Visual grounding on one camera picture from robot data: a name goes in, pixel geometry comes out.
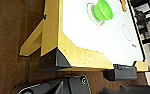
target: air hockey table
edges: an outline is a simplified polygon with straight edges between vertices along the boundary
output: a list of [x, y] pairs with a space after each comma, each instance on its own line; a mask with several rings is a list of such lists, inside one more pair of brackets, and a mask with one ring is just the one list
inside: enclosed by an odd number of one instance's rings
[[106, 0], [113, 19], [93, 15], [98, 0], [46, 0], [44, 18], [22, 45], [20, 55], [41, 48], [43, 71], [102, 71], [114, 64], [149, 71], [129, 1]]

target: black object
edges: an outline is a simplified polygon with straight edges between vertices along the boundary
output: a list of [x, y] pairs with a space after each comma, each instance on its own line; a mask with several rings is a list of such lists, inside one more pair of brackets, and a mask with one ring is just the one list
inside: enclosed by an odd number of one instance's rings
[[141, 6], [145, 3], [147, 3], [148, 0], [130, 0], [130, 2], [133, 7], [138, 7], [138, 6]]
[[46, 20], [47, 15], [44, 15], [44, 20]]
[[[131, 5], [135, 8], [135, 7], [139, 7], [143, 4], [148, 4], [150, 7], [150, 0], [131, 0]], [[135, 17], [138, 20], [137, 24], [138, 25], [145, 25], [147, 22], [150, 21], [150, 17], [146, 18], [146, 15], [150, 13], [150, 10], [143, 13], [142, 11], [137, 11], [135, 10], [136, 14]]]
[[140, 34], [145, 34], [146, 32], [148, 32], [147, 26], [145, 26], [144, 28], [139, 29]]
[[26, 87], [18, 94], [91, 94], [85, 76], [65, 77]]
[[114, 64], [114, 69], [104, 70], [103, 75], [109, 81], [136, 80], [136, 67]]
[[145, 40], [142, 40], [142, 43], [143, 43], [143, 44], [150, 43], [150, 38], [148, 38], [148, 39], [145, 39]]
[[65, 68], [71, 68], [71, 65], [58, 48], [40, 57], [39, 69], [41, 71], [57, 71]]
[[142, 11], [135, 10], [135, 12], [136, 12], [135, 17], [138, 20], [138, 22], [146, 20], [146, 14], [144, 14]]

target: white table surface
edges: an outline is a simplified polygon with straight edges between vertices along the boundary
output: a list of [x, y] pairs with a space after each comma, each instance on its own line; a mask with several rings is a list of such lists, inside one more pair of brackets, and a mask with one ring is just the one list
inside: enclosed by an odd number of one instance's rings
[[113, 19], [98, 26], [89, 17], [87, 4], [98, 0], [63, 0], [63, 33], [77, 46], [104, 53], [113, 64], [132, 65], [143, 56], [130, 15], [119, 0], [106, 0]]

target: dark floor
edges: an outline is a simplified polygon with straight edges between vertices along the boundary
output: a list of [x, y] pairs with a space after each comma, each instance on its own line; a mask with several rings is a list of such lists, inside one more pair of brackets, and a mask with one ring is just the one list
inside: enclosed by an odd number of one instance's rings
[[143, 73], [131, 82], [108, 82], [101, 72], [39, 72], [40, 49], [29, 57], [19, 50], [43, 18], [45, 0], [0, 0], [0, 94], [11, 94], [19, 85], [41, 82], [66, 75], [86, 75], [92, 94], [103, 88], [119, 90], [119, 83], [146, 85]]

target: black corner bracket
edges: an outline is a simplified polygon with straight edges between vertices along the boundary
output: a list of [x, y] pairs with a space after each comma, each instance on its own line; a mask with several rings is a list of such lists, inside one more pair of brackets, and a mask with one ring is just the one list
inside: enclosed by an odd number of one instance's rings
[[40, 71], [57, 71], [65, 68], [71, 68], [71, 65], [57, 47], [40, 57]]

